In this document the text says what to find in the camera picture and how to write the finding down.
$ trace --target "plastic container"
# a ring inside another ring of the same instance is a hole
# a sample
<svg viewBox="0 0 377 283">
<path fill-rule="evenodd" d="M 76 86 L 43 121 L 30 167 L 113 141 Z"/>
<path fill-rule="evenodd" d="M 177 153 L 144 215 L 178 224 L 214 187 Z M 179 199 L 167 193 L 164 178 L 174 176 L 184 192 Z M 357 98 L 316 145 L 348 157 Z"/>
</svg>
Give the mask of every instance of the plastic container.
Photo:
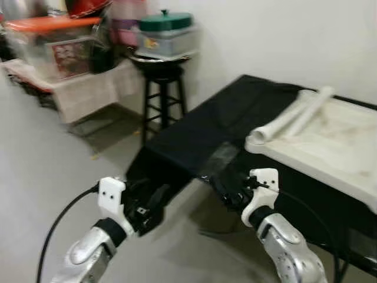
<svg viewBox="0 0 377 283">
<path fill-rule="evenodd" d="M 141 18 L 147 15 L 145 0 L 113 0 L 111 7 L 114 39 L 125 45 L 136 46 L 136 29 Z"/>
<path fill-rule="evenodd" d="M 161 15 L 142 19 L 139 23 L 137 55 L 174 60 L 192 54 L 196 49 L 196 27 L 192 15 L 162 10 Z"/>
<path fill-rule="evenodd" d="M 91 28 L 99 18 L 40 17 L 6 22 L 8 38 L 19 58 L 47 80 L 89 72 Z"/>
<path fill-rule="evenodd" d="M 0 9 L 6 21 L 45 17 L 48 15 L 45 0 L 1 0 Z"/>
</svg>

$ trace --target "white plastic tray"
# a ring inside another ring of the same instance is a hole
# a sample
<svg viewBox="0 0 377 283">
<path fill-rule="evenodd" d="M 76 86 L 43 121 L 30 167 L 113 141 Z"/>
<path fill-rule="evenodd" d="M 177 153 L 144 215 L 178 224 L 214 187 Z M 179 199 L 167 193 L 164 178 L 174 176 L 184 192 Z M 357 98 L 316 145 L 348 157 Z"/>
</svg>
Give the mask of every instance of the white plastic tray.
<svg viewBox="0 0 377 283">
<path fill-rule="evenodd" d="M 284 129 L 261 146 L 247 138 L 245 148 L 315 178 L 377 213 L 377 111 L 330 99 L 299 135 L 285 139 L 283 133 Z"/>
</svg>

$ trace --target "table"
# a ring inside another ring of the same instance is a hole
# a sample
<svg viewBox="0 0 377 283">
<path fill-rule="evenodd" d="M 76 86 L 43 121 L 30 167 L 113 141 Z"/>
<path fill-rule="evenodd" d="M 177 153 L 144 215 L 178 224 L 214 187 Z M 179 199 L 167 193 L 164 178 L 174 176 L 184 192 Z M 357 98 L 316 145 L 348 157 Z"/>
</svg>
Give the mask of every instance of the table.
<svg viewBox="0 0 377 283">
<path fill-rule="evenodd" d="M 67 80 L 48 81 L 20 59 L 1 63 L 8 74 L 42 94 L 52 94 L 61 119 L 71 124 L 119 102 L 121 96 L 140 92 L 142 79 L 129 60 L 100 74 L 84 74 Z"/>
<path fill-rule="evenodd" d="M 325 221 L 339 245 L 340 257 L 349 254 L 350 263 L 377 277 L 377 216 L 364 203 L 275 160 L 243 149 L 250 131 L 278 116 L 301 89 L 304 87 L 241 76 L 148 141 L 128 169 L 127 178 L 147 177 L 156 187 L 168 183 L 169 197 L 173 198 L 191 179 L 201 179 L 208 159 L 228 142 L 239 152 L 220 175 L 247 174 L 252 168 L 278 169 L 280 188 L 303 200 Z M 337 98 L 377 110 L 370 104 Z M 329 250 L 325 232 L 305 208 L 279 195 L 276 209 L 309 242 Z"/>
</svg>

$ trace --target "green lid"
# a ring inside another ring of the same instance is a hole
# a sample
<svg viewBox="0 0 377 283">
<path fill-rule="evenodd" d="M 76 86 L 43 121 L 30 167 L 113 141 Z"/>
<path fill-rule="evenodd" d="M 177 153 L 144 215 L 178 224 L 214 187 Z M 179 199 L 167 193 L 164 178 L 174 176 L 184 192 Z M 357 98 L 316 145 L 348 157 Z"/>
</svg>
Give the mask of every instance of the green lid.
<svg viewBox="0 0 377 283">
<path fill-rule="evenodd" d="M 141 31 L 170 31 L 172 29 L 187 28 L 193 23 L 193 16 L 189 13 L 172 13 L 161 10 L 161 15 L 152 15 L 139 21 Z"/>
</svg>

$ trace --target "black cable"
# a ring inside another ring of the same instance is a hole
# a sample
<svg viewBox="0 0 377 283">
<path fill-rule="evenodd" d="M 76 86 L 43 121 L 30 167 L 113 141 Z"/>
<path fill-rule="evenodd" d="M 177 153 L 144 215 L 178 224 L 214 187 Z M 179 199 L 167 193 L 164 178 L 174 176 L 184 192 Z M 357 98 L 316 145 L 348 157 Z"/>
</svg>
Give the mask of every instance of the black cable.
<svg viewBox="0 0 377 283">
<path fill-rule="evenodd" d="M 43 270 L 43 263 L 46 256 L 46 251 L 48 247 L 49 240 L 51 239 L 52 234 L 54 233 L 55 228 L 59 224 L 60 220 L 63 218 L 63 216 L 69 211 L 69 209 L 75 205 L 80 199 L 82 199 L 84 196 L 89 195 L 90 193 L 98 193 L 98 184 L 96 184 L 94 187 L 86 190 L 79 196 L 77 196 L 74 200 L 72 200 L 59 214 L 59 216 L 56 218 L 54 224 L 52 224 L 50 230 L 48 231 L 48 234 L 45 238 L 45 242 L 43 244 L 43 248 L 41 251 L 41 255 L 39 257 L 39 263 L 38 263 L 38 272 L 37 272 L 37 280 L 36 283 L 41 283 L 41 277 L 42 277 L 42 270 Z"/>
<path fill-rule="evenodd" d="M 279 191 L 279 193 L 281 193 L 282 195 L 285 195 L 289 198 L 291 198 L 292 200 L 294 200 L 295 202 L 301 204 L 303 207 L 305 207 L 316 219 L 317 221 L 322 225 L 322 227 L 324 228 L 324 230 L 326 231 L 327 235 L 328 235 L 328 238 L 329 238 L 329 241 L 330 241 L 330 248 L 332 249 L 332 253 L 333 253 L 333 261 L 334 261 L 334 283 L 341 283 L 343 278 L 344 278 L 344 275 L 345 275 L 345 272 L 347 271 L 347 268 L 348 268 L 348 262 L 346 266 L 343 266 L 342 270 L 340 270 L 340 267 L 339 267 L 339 254 L 338 254 L 338 249 L 335 245 L 335 241 L 334 241 L 334 238 L 328 228 L 328 226 L 324 223 L 324 221 L 320 218 L 320 216 L 309 206 L 307 205 L 305 202 L 303 202 L 302 200 L 300 200 L 299 198 L 291 195 L 290 193 L 287 193 L 287 192 L 284 192 L 282 190 Z"/>
<path fill-rule="evenodd" d="M 345 261 L 342 265 L 342 269 L 340 270 L 340 277 L 339 280 L 342 282 L 344 276 L 347 273 L 348 266 L 349 266 L 349 234 L 346 233 L 346 244 L 347 244 L 347 251 L 345 252 Z"/>
<path fill-rule="evenodd" d="M 327 248 L 327 249 L 331 248 L 329 245 L 327 245 L 325 243 L 317 243 L 316 241 L 313 241 L 313 240 L 308 239 L 308 238 L 306 238 L 306 242 L 311 243 L 311 244 L 316 245 L 316 246 L 322 246 L 322 247 Z M 344 263 L 342 265 L 342 269 L 340 270 L 339 282 L 342 282 L 344 280 L 344 276 L 347 273 L 348 266 L 349 266 L 349 251 L 347 251 L 345 253 L 345 260 L 344 260 Z"/>
</svg>

